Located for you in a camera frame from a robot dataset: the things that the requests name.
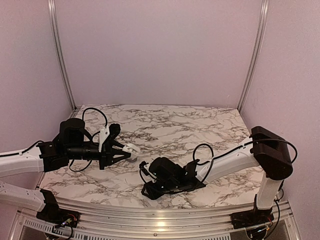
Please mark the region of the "aluminium frame post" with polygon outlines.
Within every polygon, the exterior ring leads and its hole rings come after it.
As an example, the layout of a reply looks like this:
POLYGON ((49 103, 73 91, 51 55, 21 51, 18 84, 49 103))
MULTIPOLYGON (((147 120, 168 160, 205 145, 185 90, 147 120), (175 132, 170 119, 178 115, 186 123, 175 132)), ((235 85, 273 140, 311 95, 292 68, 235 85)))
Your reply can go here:
POLYGON ((66 63, 63 55, 63 48, 62 48, 62 43, 61 43, 61 38, 59 33, 58 16, 57 16, 57 10, 56 10, 56 1, 48 0, 47 3, 48 3, 48 12, 49 12, 51 31, 53 35, 53 42, 54 42, 57 61, 58 61, 58 65, 59 65, 59 69, 62 77, 62 82, 65 88, 70 109, 74 112, 77 109, 77 106, 72 93, 72 88, 71 88, 67 67, 66 67, 66 63))
POLYGON ((240 95, 240 98, 239 98, 239 101, 237 104, 237 110, 239 111, 239 113, 241 113, 244 109, 244 106, 245 106, 245 103, 246 103, 246 100, 247 100, 247 97, 248 97, 248 94, 250 91, 250 87, 253 82, 256 66, 258 63, 259 54, 262 49, 264 35, 265 35, 265 31, 266 31, 269 5, 270 5, 269 0, 262 0, 261 1, 260 14, 259 14, 257 32, 256 32, 255 40, 254 40, 252 55, 251 55, 251 59, 249 62, 249 67, 248 67, 247 74, 245 77, 244 85, 243 85, 243 88, 241 91, 241 95, 240 95))

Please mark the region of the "purple earbud charging case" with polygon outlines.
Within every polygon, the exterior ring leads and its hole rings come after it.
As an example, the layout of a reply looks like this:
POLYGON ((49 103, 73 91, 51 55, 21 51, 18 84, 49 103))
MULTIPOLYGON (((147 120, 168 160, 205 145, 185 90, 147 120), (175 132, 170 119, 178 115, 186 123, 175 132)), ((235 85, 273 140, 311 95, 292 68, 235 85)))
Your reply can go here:
POLYGON ((135 158, 127 158, 127 159, 126 159, 126 161, 129 162, 129 163, 134 163, 134 162, 136 162, 137 160, 138 160, 137 157, 135 157, 135 158))

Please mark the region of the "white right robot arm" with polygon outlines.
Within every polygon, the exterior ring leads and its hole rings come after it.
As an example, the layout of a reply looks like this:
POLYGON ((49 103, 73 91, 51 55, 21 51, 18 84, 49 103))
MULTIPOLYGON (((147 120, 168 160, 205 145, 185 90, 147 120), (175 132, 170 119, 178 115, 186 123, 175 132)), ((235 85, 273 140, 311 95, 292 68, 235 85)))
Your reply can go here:
POLYGON ((141 193, 157 200, 163 195, 204 188, 221 177, 244 169, 261 167, 264 174, 255 196, 255 207, 247 214, 252 224, 258 224, 267 216, 267 210, 272 208, 282 182, 293 173, 295 159, 291 158, 288 150, 292 146, 284 138, 256 126, 252 128, 251 135, 236 147, 203 163, 193 158, 185 166, 180 166, 166 157, 158 157, 145 168, 146 162, 142 162, 139 173, 155 179, 145 182, 141 193))

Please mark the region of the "right aluminium frame post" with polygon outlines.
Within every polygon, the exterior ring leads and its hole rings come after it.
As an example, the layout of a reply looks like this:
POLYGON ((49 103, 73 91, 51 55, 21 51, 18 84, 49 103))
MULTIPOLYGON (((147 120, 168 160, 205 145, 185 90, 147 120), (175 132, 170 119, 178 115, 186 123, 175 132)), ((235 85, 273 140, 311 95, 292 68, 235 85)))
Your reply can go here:
POLYGON ((245 77, 244 85, 243 85, 243 88, 241 91, 241 95, 240 95, 240 98, 239 98, 239 101, 237 104, 237 110, 239 111, 239 113, 241 113, 244 109, 244 106, 245 106, 245 103, 246 103, 246 100, 247 100, 247 97, 248 97, 248 94, 250 91, 250 87, 253 82, 256 66, 258 63, 259 54, 262 49, 264 35, 265 35, 265 31, 266 31, 269 5, 270 5, 269 0, 262 0, 261 1, 260 14, 259 14, 257 32, 256 32, 255 40, 254 40, 252 55, 251 55, 251 59, 249 62, 249 67, 248 67, 247 74, 245 77))

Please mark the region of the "left aluminium frame post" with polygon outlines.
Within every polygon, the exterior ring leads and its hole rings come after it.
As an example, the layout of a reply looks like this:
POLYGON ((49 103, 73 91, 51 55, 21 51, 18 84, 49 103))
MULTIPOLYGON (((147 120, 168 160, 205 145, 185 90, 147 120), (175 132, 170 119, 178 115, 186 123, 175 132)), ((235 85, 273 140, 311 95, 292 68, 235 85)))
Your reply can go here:
POLYGON ((61 43, 61 38, 59 33, 58 16, 57 16, 57 10, 56 10, 56 1, 48 0, 47 3, 48 3, 48 12, 49 12, 51 31, 53 35, 53 42, 54 42, 57 61, 58 61, 58 65, 59 65, 59 69, 62 77, 62 82, 65 88, 70 109, 74 112, 77 109, 77 106, 72 93, 72 88, 71 88, 67 67, 66 67, 66 63, 63 55, 63 48, 62 48, 62 43, 61 43))

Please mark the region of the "aluminium front rail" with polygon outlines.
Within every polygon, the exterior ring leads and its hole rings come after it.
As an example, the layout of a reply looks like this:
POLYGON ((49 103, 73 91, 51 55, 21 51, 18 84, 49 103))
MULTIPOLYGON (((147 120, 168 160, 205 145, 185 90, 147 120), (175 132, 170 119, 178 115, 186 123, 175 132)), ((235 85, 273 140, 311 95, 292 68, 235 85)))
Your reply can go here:
MULTIPOLYGON (((155 209, 109 206, 56 198, 59 206, 80 213, 73 240, 249 240, 247 231, 234 229, 231 214, 253 208, 253 203, 212 208, 155 209)), ((280 221, 267 240, 301 240, 288 201, 278 203, 280 221)), ((70 228, 36 219, 36 213, 19 209, 9 240, 45 240, 70 235, 70 228)))

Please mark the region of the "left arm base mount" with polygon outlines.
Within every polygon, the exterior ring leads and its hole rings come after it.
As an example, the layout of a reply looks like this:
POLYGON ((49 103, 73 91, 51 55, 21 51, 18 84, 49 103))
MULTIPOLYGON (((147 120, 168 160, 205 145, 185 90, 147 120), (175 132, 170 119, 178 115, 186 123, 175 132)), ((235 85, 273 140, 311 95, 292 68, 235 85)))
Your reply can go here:
POLYGON ((60 226, 62 226, 63 223, 65 223, 65 225, 71 226, 73 228, 77 227, 79 217, 80 213, 78 211, 63 209, 59 207, 45 207, 42 211, 37 212, 36 214, 37 219, 60 226))

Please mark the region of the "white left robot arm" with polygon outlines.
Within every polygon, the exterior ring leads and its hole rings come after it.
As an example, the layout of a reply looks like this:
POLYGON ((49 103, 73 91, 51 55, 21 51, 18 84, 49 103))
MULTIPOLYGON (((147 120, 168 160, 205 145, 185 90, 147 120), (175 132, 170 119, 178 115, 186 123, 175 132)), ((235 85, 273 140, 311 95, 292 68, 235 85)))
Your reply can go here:
MULTIPOLYGON (((69 165, 72 160, 98 161, 99 168, 111 166, 121 160, 135 159, 140 154, 139 147, 126 145, 115 140, 121 127, 112 123, 100 130, 98 142, 94 142, 85 129, 85 122, 70 118, 60 123, 59 134, 53 141, 37 141, 31 147, 18 152, 6 152, 0 156, 0 176, 8 177, 23 173, 47 173, 69 165)), ((53 223, 63 219, 63 211, 51 191, 28 190, 26 188, 1 183, 2 203, 34 210, 53 223)))

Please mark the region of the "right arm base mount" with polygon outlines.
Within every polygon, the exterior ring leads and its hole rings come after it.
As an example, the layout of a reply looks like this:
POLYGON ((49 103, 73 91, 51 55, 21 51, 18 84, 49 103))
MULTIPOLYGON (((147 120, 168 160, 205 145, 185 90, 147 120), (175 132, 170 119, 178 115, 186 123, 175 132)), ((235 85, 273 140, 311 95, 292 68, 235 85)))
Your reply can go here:
POLYGON ((274 220, 272 210, 251 209, 235 212, 230 215, 231 224, 234 229, 252 227, 274 220))

